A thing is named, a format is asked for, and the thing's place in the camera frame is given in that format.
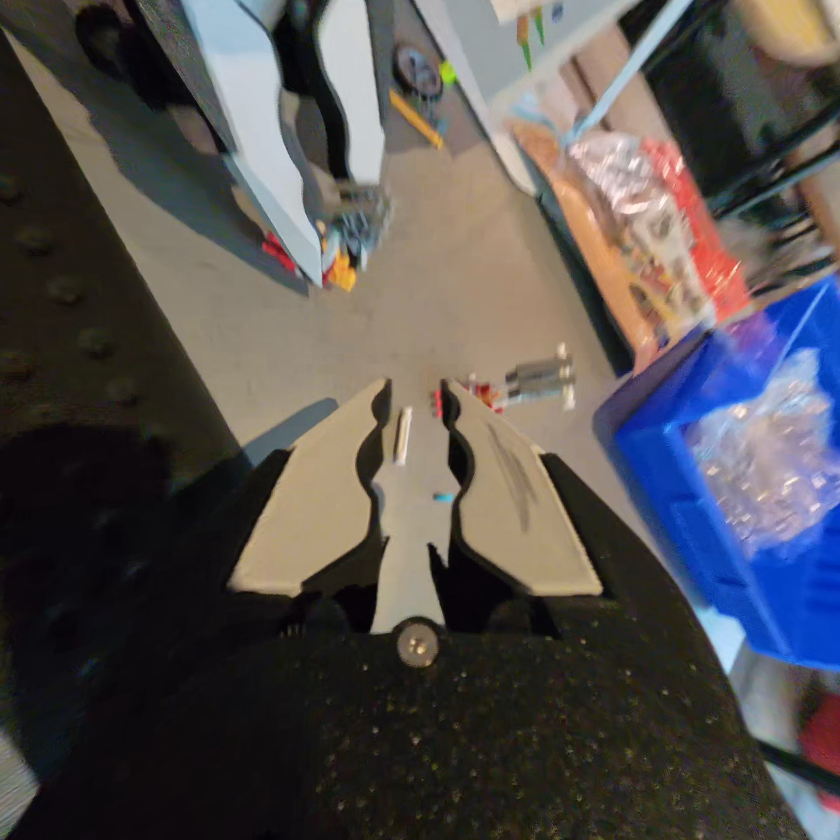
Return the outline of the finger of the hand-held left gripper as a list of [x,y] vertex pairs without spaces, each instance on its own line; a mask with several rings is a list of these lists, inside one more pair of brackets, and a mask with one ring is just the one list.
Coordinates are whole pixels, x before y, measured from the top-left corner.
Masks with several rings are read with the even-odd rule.
[[364,1],[326,2],[317,24],[322,71],[338,103],[347,178],[381,181],[385,151],[370,19]]
[[184,7],[232,134],[228,167],[300,273],[322,287],[321,239],[281,120],[282,79],[266,26],[268,8],[234,1],[184,2]]

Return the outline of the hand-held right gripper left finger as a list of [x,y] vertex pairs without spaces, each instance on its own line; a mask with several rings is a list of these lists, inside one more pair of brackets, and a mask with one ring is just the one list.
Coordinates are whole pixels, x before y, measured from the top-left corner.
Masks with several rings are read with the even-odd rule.
[[381,378],[300,436],[229,579],[238,592],[294,596],[381,534],[373,481],[384,460],[392,381]]

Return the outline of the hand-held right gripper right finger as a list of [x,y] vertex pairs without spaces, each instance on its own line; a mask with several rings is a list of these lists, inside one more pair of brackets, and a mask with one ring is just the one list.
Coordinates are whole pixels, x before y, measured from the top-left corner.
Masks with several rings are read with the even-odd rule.
[[545,452],[464,385],[443,380],[440,414],[458,483],[452,536],[527,595],[603,594],[603,584],[543,463]]

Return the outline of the grey red yellow toy assembly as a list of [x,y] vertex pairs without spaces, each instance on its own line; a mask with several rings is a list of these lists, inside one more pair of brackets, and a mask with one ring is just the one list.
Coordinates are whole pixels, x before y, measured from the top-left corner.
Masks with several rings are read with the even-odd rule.
[[503,380],[481,381],[470,373],[456,383],[497,415],[513,406],[545,400],[560,400],[566,412],[577,404],[574,361],[566,343],[559,343],[548,358],[516,365]]
[[378,185],[338,188],[324,196],[303,186],[301,200],[266,223],[261,249],[310,286],[350,292],[390,227],[392,203]]

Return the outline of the toy wheel with grey hub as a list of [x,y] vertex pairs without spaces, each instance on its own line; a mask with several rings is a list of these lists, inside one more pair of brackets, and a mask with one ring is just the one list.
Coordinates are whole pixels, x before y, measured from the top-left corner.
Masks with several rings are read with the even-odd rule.
[[407,96],[431,102],[443,96],[444,82],[438,66],[419,48],[397,45],[392,66],[395,82]]

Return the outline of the yellow toy rod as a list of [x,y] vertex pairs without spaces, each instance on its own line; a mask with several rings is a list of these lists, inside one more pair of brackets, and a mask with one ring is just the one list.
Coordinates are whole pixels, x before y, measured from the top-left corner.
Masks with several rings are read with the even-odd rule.
[[432,123],[421,116],[421,114],[415,110],[408,101],[396,91],[396,89],[391,88],[388,93],[390,103],[394,110],[396,110],[417,133],[423,136],[433,148],[441,151],[444,148],[443,135],[435,129]]

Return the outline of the instruction sheet on white stand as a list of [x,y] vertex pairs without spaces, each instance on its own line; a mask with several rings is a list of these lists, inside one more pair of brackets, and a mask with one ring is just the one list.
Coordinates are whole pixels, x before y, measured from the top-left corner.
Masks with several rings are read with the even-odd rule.
[[422,1],[416,9],[512,182],[525,194],[538,188],[508,120],[537,104],[562,132],[586,128],[655,140],[673,135],[634,59],[619,18],[638,2],[571,1],[542,5],[543,39],[530,17],[519,25],[502,12],[531,12],[536,2]]

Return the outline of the blue plastic bin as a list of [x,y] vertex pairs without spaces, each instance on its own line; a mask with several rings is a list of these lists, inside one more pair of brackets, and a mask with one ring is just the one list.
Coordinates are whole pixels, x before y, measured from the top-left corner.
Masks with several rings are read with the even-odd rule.
[[833,401],[838,449],[839,300],[825,278],[707,336],[614,434],[632,487],[664,531],[682,571],[719,613],[739,621],[763,655],[811,668],[839,666],[839,514],[797,546],[748,559],[700,476],[686,434],[705,415],[758,397],[781,363],[817,352],[817,384]]

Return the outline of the clear plastic bag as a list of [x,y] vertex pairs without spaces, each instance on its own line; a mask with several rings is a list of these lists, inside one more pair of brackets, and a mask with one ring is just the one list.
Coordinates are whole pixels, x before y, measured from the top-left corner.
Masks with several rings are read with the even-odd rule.
[[688,425],[690,453],[742,554],[789,561],[822,535],[839,503],[834,399],[821,354],[801,349],[761,394]]

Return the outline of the toy parts bag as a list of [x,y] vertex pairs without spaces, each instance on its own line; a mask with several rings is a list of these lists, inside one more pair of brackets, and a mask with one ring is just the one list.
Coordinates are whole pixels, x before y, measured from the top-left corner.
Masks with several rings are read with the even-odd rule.
[[741,263],[674,143],[598,130],[563,147],[546,124],[508,127],[556,199],[634,373],[749,307]]

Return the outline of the black metal frame rack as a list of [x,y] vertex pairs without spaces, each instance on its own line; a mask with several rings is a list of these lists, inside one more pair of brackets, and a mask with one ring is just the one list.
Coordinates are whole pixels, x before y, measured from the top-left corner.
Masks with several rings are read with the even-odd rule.
[[793,192],[838,162],[838,140],[806,153],[838,128],[838,62],[786,64],[751,38],[733,2],[690,2],[642,74],[718,221],[743,217],[767,227],[798,214]]

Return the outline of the pale wooden stand with post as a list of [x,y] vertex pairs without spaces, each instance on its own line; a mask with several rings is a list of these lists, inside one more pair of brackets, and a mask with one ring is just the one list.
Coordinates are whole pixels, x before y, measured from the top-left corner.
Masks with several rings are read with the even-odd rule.
[[839,60],[838,1],[734,1],[753,41],[793,67],[827,67]]

